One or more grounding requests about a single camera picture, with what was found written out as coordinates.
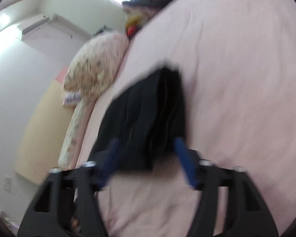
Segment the black pants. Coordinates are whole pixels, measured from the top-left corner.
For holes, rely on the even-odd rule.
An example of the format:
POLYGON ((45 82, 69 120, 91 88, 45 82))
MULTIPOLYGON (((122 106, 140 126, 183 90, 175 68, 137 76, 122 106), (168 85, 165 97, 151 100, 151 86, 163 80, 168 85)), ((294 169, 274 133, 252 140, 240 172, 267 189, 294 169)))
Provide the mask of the black pants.
POLYGON ((164 65, 111 102, 88 159, 95 161, 113 139, 118 139, 118 170, 148 171, 156 159, 174 152, 177 137, 186 137, 181 76, 164 65))

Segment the long teddy print pillow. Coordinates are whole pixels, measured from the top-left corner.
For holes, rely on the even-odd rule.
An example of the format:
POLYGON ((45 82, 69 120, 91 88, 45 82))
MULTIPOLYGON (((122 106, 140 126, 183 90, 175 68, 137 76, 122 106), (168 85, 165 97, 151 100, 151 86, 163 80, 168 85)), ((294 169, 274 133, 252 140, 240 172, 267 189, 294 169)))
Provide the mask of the long teddy print pillow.
POLYGON ((58 166, 64 170, 76 167, 94 104, 82 99, 74 109, 58 158, 58 166))

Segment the cream pink headboard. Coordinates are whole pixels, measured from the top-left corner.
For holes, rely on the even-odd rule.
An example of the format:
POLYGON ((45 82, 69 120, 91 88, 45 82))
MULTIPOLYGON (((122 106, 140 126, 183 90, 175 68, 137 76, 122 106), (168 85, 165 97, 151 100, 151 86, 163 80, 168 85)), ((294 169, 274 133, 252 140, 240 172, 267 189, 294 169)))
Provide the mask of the cream pink headboard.
POLYGON ((52 81, 33 113, 15 163, 15 172, 29 182, 40 185, 50 168, 58 165, 58 158, 68 126, 74 113, 72 106, 64 106, 63 90, 67 68, 52 81))

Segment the white purple patterned pillow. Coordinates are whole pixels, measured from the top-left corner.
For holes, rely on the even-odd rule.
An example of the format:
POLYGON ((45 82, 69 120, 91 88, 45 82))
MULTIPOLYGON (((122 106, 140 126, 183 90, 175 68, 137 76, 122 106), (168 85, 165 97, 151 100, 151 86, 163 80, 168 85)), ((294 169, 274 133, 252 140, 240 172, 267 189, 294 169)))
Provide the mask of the white purple patterned pillow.
POLYGON ((65 95, 63 100, 63 106, 65 107, 76 107, 81 101, 82 97, 80 92, 69 92, 65 95))

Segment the rolled teddy print duvet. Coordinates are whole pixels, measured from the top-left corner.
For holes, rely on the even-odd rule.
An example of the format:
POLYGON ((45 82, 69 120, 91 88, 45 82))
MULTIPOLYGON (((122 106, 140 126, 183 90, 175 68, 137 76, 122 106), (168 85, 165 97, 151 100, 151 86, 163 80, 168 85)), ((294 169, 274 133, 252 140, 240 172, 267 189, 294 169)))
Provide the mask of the rolled teddy print duvet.
POLYGON ((70 63, 64 90, 97 100, 113 83, 128 46, 128 37, 118 31, 104 31, 87 41, 70 63))

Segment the pink bed blanket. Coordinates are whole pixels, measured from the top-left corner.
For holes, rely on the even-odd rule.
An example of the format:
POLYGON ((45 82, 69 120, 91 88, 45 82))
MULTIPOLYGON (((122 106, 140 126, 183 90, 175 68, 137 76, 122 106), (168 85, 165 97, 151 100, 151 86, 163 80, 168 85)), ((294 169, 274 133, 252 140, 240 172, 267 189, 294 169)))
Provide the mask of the pink bed blanket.
POLYGON ((285 232, 296 218, 294 0, 173 0, 132 39, 94 106, 79 163, 112 99, 161 63, 181 75, 188 147, 246 168, 285 232))

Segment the white air conditioner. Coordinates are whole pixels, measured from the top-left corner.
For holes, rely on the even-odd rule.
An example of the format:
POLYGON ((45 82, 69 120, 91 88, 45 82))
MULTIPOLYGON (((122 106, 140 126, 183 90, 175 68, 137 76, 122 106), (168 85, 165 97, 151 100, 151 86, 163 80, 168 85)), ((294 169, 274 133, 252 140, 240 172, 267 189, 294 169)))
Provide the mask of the white air conditioner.
POLYGON ((30 32, 44 25, 51 25, 52 27, 55 27, 56 29, 70 36, 72 36, 71 32, 74 32, 75 34, 78 34, 83 38, 86 38, 86 39, 91 38, 91 34, 87 33, 80 27, 71 23, 69 20, 64 19, 58 14, 54 14, 52 18, 48 17, 45 14, 38 14, 38 15, 32 16, 31 18, 27 18, 26 20, 23 20, 16 26, 16 37, 19 40, 24 40, 25 37, 30 32))

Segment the yellow plush toy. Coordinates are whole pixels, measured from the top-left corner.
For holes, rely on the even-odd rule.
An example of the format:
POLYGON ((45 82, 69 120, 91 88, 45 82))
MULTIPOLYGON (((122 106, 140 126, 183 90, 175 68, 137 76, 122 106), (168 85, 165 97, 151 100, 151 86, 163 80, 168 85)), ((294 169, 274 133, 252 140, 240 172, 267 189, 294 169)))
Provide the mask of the yellow plush toy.
POLYGON ((145 14, 135 14, 127 18, 125 22, 125 27, 129 28, 131 26, 143 27, 148 21, 149 17, 145 14))

